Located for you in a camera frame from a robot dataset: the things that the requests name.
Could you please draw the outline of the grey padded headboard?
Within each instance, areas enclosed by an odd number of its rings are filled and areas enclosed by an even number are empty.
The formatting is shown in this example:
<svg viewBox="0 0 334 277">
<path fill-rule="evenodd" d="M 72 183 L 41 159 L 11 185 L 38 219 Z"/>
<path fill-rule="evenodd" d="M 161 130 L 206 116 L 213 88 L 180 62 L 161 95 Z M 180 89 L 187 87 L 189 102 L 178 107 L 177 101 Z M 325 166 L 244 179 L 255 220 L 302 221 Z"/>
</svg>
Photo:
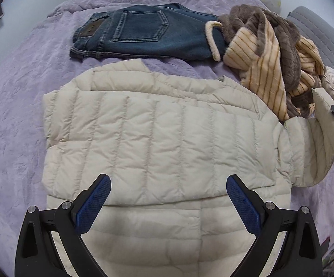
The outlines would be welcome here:
<svg viewBox="0 0 334 277">
<path fill-rule="evenodd" d="M 299 6 L 287 16 L 300 33 L 318 47 L 326 66 L 334 69 L 334 28 L 310 9 Z"/>
</svg>

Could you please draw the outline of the purple fleece bedspread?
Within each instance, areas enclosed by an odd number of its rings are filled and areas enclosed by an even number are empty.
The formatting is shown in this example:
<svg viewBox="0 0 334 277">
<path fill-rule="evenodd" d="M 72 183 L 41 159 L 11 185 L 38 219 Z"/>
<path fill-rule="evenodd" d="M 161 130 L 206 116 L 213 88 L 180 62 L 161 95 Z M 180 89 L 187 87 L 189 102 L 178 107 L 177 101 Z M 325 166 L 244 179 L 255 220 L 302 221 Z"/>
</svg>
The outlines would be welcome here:
<svg viewBox="0 0 334 277">
<path fill-rule="evenodd" d="M 178 3 L 215 16 L 240 4 L 259 6 L 259 0 L 70 0 L 38 24 L 0 66 L 0 267 L 14 273 L 14 254 L 27 208 L 47 205 L 42 182 L 47 142 L 44 95 L 60 89 L 83 72 L 121 61 L 140 60 L 153 72 L 193 79 L 229 78 L 241 85 L 224 63 L 118 57 L 82 61 L 69 56 L 73 35 L 94 13 L 137 4 Z M 334 161 L 327 175 L 309 187 L 293 187 L 290 207 L 307 205 L 320 240 L 334 239 Z"/>
</svg>

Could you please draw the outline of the blue denim jeans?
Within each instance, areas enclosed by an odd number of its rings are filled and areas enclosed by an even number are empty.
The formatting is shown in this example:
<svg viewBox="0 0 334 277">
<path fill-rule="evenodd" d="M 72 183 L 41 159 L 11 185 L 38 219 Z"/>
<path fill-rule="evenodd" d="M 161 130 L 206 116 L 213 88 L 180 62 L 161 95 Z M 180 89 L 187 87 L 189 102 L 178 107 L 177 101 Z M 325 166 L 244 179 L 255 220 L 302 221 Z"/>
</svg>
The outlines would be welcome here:
<svg viewBox="0 0 334 277">
<path fill-rule="evenodd" d="M 217 16 L 178 3 L 96 12 L 73 36 L 70 57 L 171 57 L 220 61 L 228 46 Z"/>
</svg>

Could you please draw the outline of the brown striped fleece robe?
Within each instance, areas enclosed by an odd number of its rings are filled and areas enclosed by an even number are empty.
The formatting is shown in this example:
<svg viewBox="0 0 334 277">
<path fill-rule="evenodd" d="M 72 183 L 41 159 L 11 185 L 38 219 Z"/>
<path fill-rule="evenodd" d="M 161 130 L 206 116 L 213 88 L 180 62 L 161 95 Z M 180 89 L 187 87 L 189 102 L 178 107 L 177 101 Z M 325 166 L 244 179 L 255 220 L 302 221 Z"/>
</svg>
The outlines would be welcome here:
<svg viewBox="0 0 334 277">
<path fill-rule="evenodd" d="M 291 21 L 257 6 L 235 6 L 218 22 L 228 42 L 222 61 L 238 72 L 241 84 L 280 121 L 310 117 L 312 90 L 326 71 L 317 46 Z"/>
</svg>

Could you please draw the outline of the cream quilted puffer jacket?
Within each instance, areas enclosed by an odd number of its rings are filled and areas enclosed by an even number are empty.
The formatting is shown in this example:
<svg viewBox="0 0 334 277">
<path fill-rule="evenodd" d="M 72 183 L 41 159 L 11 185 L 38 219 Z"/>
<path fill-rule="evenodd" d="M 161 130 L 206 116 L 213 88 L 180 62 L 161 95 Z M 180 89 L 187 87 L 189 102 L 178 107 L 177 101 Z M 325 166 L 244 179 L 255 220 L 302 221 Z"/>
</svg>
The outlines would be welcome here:
<svg viewBox="0 0 334 277">
<path fill-rule="evenodd" d="M 133 59 L 87 70 L 44 95 L 47 205 L 72 201 L 100 175 L 111 193 L 84 242 L 109 276 L 229 276 L 252 245 L 226 193 L 238 175 L 290 207 L 334 161 L 333 99 L 279 122 L 229 78 L 193 79 Z"/>
</svg>

